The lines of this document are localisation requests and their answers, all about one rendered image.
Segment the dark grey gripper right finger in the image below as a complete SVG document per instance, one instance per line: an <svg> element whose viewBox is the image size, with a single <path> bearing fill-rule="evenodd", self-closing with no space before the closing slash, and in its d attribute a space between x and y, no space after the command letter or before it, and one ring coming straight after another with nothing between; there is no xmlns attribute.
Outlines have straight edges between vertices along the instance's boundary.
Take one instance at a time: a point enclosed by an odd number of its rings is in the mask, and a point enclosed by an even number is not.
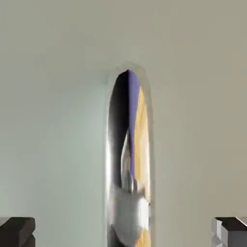
<svg viewBox="0 0 247 247"><path fill-rule="evenodd" d="M247 216L215 217L211 247L247 247Z"/></svg>

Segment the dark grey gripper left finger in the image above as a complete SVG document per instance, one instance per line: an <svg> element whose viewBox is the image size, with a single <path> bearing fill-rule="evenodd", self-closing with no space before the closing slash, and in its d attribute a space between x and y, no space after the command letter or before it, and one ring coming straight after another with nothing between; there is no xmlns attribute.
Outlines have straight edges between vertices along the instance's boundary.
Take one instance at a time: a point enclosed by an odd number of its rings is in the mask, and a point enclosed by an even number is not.
<svg viewBox="0 0 247 247"><path fill-rule="evenodd" d="M32 217L0 217L0 247L36 247Z"/></svg>

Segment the pale grey painted drawer front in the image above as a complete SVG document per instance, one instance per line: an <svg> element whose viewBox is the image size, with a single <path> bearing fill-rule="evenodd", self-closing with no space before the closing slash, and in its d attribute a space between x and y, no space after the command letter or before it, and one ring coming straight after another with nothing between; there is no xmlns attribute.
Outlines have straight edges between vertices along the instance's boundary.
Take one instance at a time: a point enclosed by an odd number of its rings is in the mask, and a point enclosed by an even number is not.
<svg viewBox="0 0 247 247"><path fill-rule="evenodd" d="M0 216L37 247L105 247L109 74L142 66L156 247L247 216L247 0L0 0Z"/></svg>

